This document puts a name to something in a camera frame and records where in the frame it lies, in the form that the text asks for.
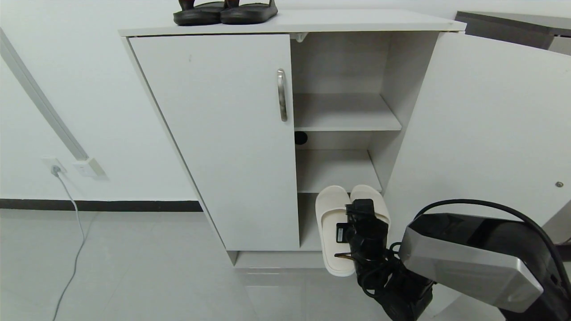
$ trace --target wall socket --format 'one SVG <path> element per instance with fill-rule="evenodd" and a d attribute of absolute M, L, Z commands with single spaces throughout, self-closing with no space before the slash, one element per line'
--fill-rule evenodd
<path fill-rule="evenodd" d="M 93 157 L 89 157 L 88 159 L 83 161 L 78 160 L 76 162 L 73 162 L 72 164 L 75 167 L 75 169 L 77 169 L 77 171 L 81 174 L 81 176 L 98 177 L 105 175 L 105 172 L 103 172 L 103 169 Z"/>
<path fill-rule="evenodd" d="M 63 173 L 66 172 L 64 166 L 59 162 L 59 160 L 55 156 L 42 156 L 40 157 L 40 159 L 42 160 L 42 163 L 44 163 L 47 166 L 47 168 L 50 169 L 50 172 L 52 166 L 58 166 Z"/>

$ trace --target door handle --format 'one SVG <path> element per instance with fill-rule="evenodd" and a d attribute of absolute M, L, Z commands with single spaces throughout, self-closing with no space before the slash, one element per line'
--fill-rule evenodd
<path fill-rule="evenodd" d="M 286 108 L 286 72 L 283 69 L 278 69 L 278 98 L 280 102 L 280 115 L 282 122 L 287 121 L 287 108 Z"/>

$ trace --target power cord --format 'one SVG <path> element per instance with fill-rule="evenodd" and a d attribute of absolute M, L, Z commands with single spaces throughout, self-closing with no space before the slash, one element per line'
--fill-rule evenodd
<path fill-rule="evenodd" d="M 66 191 L 67 196 L 69 197 L 70 201 L 73 204 L 73 207 L 75 208 L 75 217 L 77 217 L 77 224 L 79 225 L 79 230 L 81 231 L 82 241 L 81 241 L 81 246 L 79 247 L 79 250 L 77 251 L 77 254 L 75 255 L 75 263 L 73 265 L 73 274 L 71 275 L 70 280 L 67 282 L 66 287 L 63 289 L 62 294 L 59 296 L 58 305 L 55 306 L 54 318 L 52 319 L 52 321 L 55 321 L 55 318 L 58 316 L 59 305 L 62 303 L 63 295 L 66 293 L 67 287 L 70 285 L 71 281 L 73 280 L 73 278 L 75 276 L 75 271 L 77 270 L 77 259 L 79 257 L 79 253 L 81 252 L 81 249 L 83 248 L 83 245 L 85 244 L 85 234 L 83 233 L 83 227 L 81 227 L 81 220 L 79 220 L 79 211 L 77 209 L 77 204 L 75 204 L 75 201 L 71 197 L 70 192 L 67 190 L 67 187 L 66 187 L 65 183 L 62 181 L 62 178 L 59 177 L 59 173 L 61 171 L 62 171 L 62 169 L 59 168 L 59 166 L 53 165 L 51 167 L 52 175 L 59 179 L 59 181 L 61 182 L 61 184 L 63 186 L 63 189 Z"/>

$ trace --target shelf hole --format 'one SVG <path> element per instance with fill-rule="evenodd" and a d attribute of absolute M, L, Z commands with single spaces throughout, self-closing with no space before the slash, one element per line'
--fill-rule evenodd
<path fill-rule="evenodd" d="M 293 134 L 293 137 L 296 145 L 303 145 L 307 143 L 307 134 L 305 133 L 305 131 L 296 131 Z"/>

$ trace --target black sandal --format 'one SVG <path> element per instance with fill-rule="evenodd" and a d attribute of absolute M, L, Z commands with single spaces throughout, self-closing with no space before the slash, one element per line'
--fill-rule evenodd
<path fill-rule="evenodd" d="M 224 1 L 194 6 L 194 0 L 179 0 L 182 11 L 172 14 L 179 26 L 203 26 L 220 23 L 220 12 L 227 8 Z"/>
<path fill-rule="evenodd" d="M 226 0 L 228 9 L 220 13 L 220 20 L 226 25 L 254 25 L 270 20 L 278 14 L 274 0 L 269 4 L 248 3 L 239 5 L 239 0 Z"/>

